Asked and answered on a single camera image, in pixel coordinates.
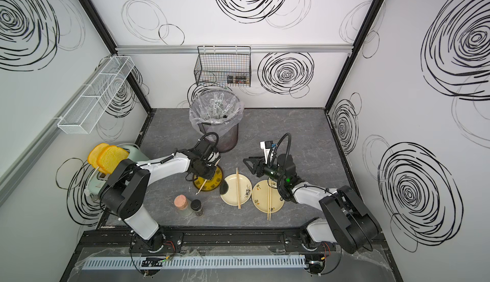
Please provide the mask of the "yellow toast slice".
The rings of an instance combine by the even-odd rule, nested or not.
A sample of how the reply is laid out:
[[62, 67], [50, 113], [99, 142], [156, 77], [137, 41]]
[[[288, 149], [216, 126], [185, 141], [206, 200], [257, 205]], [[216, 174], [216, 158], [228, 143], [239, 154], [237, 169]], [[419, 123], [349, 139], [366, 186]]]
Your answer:
[[98, 166], [98, 163], [97, 163], [97, 160], [98, 160], [98, 157], [102, 154], [102, 152], [108, 148], [108, 144], [107, 143], [101, 143], [99, 145], [97, 145], [88, 155], [88, 163], [94, 168], [94, 169], [98, 169], [99, 166]]
[[99, 170], [104, 174], [112, 174], [118, 164], [129, 157], [129, 152], [115, 145], [103, 149], [96, 159]]

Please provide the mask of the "cream plate red black marks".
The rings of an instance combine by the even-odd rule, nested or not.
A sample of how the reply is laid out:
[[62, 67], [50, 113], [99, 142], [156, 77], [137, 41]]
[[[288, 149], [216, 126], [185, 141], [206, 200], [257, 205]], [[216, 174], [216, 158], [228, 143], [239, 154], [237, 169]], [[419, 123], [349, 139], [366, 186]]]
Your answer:
[[[285, 201], [277, 190], [276, 181], [271, 180], [272, 196], [271, 196], [271, 214], [278, 212], [284, 205]], [[267, 180], [258, 182], [252, 190], [252, 201], [254, 206], [261, 212], [267, 213]]]

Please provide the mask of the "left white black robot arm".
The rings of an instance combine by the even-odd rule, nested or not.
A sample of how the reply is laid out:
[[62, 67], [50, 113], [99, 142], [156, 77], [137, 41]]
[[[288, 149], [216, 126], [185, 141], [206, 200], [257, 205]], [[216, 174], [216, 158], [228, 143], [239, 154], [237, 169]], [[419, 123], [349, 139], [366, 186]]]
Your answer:
[[163, 158], [145, 162], [124, 159], [99, 191], [99, 201], [131, 227], [149, 252], [156, 253], [166, 240], [160, 225], [144, 207], [148, 186], [182, 173], [212, 179], [221, 158], [218, 142], [218, 134], [210, 132], [200, 137], [193, 148], [176, 149]]

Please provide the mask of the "mint green toaster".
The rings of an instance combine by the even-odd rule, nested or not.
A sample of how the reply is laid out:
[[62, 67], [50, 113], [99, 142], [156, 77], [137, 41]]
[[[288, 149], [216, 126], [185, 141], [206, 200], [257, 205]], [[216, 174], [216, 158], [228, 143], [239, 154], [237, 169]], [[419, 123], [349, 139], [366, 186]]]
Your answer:
[[[130, 153], [128, 158], [135, 162], [149, 160], [136, 144], [120, 144], [115, 146], [127, 150]], [[102, 173], [99, 168], [97, 170], [94, 169], [94, 172], [88, 178], [87, 184], [84, 185], [84, 195], [94, 200], [103, 188], [103, 185], [107, 182], [109, 176], [110, 174]]]

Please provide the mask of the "right yellow toast slice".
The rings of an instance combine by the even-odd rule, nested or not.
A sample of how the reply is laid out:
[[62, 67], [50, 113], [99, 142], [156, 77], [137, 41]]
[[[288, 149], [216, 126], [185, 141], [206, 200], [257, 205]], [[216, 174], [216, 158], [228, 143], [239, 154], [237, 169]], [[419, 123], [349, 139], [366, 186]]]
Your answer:
[[118, 164], [129, 157], [129, 152], [115, 145], [103, 149], [96, 159], [99, 170], [104, 174], [112, 174]]

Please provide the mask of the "chopsticks green tip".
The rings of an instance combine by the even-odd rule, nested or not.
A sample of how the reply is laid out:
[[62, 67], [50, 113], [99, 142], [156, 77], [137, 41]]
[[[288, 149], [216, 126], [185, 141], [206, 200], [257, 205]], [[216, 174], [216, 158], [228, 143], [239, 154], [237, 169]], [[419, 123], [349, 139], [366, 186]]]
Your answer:
[[241, 209], [241, 185], [240, 185], [240, 173], [239, 168], [236, 167], [236, 195], [237, 195], [237, 208]]

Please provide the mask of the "clear plastic bin liner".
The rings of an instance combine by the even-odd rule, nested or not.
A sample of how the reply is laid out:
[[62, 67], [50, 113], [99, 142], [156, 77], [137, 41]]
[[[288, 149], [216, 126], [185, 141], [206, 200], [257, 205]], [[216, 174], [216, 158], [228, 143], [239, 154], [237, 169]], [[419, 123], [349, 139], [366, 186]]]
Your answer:
[[244, 108], [244, 102], [233, 92], [212, 89], [201, 93], [191, 103], [189, 120], [197, 132], [214, 132], [222, 139], [241, 122]]

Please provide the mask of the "black lid spice bottle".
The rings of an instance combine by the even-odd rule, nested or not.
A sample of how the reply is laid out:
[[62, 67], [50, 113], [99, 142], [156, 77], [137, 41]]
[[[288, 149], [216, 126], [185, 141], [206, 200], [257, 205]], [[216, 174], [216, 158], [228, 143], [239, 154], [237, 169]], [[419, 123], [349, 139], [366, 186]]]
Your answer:
[[194, 211], [195, 215], [197, 217], [199, 216], [203, 216], [204, 215], [204, 212], [203, 212], [203, 207], [202, 207], [202, 203], [200, 200], [196, 199], [196, 200], [193, 200], [191, 202], [191, 209]]

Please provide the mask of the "black mesh trash bin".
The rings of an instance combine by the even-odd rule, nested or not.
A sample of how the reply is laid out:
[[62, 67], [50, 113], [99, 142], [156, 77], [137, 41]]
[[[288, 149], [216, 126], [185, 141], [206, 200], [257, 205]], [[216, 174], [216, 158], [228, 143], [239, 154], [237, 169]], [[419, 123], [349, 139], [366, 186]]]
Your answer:
[[230, 130], [226, 133], [219, 133], [218, 129], [213, 128], [211, 125], [199, 124], [199, 131], [202, 134], [206, 134], [209, 132], [214, 132], [218, 134], [219, 141], [217, 148], [220, 153], [228, 153], [233, 148], [236, 147], [239, 140], [239, 124], [232, 126]]

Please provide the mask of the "bamboo chopsticks pair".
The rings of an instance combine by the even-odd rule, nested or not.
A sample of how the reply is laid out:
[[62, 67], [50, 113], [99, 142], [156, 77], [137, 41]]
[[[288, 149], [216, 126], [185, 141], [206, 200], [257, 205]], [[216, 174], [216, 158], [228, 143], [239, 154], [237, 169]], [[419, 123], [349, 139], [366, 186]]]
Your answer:
[[268, 193], [267, 193], [267, 220], [271, 220], [271, 196], [272, 196], [272, 184], [271, 184], [271, 179], [269, 178], [267, 180], [267, 185], [268, 185]]

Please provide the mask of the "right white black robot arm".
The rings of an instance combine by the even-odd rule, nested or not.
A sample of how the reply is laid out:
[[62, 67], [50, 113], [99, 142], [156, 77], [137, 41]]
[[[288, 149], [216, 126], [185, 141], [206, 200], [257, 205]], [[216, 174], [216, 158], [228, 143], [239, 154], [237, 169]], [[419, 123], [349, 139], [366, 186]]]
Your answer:
[[303, 180], [290, 154], [291, 144], [290, 133], [277, 143], [261, 142], [264, 154], [245, 158], [243, 163], [254, 176], [270, 179], [284, 201], [323, 212], [324, 218], [306, 225], [307, 239], [311, 242], [335, 243], [350, 254], [370, 244], [382, 233], [382, 228], [361, 197], [350, 186], [329, 189]]

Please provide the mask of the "cream plate with flower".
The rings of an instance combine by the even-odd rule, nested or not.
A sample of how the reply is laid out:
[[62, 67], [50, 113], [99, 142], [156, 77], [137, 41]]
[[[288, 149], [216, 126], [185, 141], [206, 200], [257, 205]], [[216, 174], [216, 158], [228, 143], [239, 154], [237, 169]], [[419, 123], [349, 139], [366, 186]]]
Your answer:
[[[237, 191], [236, 191], [236, 175], [227, 176], [223, 182], [227, 191], [220, 194], [220, 197], [224, 203], [237, 207]], [[241, 205], [244, 205], [251, 197], [252, 184], [251, 181], [244, 175], [240, 174], [240, 185], [241, 185]]]

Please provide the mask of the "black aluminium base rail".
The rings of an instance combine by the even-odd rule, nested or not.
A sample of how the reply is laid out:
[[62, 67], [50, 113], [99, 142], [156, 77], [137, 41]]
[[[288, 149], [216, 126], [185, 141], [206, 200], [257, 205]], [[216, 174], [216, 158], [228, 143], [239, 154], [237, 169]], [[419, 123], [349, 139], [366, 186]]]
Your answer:
[[165, 227], [160, 247], [151, 248], [128, 227], [101, 228], [84, 232], [75, 251], [83, 248], [130, 248], [144, 255], [184, 253], [192, 248], [264, 246], [274, 253], [337, 252], [333, 244], [325, 248], [322, 244], [306, 242], [306, 231], [301, 227], [290, 228], [222, 228], [222, 227]]

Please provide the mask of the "pink lid jar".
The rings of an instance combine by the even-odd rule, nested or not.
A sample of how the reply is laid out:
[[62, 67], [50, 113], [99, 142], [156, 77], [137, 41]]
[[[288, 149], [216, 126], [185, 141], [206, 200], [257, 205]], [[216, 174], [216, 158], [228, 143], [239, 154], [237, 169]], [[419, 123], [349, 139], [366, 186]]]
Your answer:
[[188, 217], [193, 214], [193, 210], [190, 208], [189, 200], [184, 195], [178, 195], [174, 199], [174, 205], [177, 208], [178, 213], [183, 217]]

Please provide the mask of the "left yellow toast slice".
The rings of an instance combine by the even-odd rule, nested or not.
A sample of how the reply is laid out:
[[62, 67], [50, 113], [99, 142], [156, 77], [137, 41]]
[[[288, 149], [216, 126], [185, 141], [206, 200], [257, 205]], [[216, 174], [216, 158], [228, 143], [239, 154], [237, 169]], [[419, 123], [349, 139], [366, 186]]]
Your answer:
[[88, 155], [88, 163], [94, 168], [94, 169], [98, 169], [99, 166], [98, 166], [98, 163], [97, 163], [97, 160], [98, 160], [98, 157], [102, 154], [102, 152], [108, 148], [108, 144], [107, 143], [101, 143], [99, 145], [97, 145]]

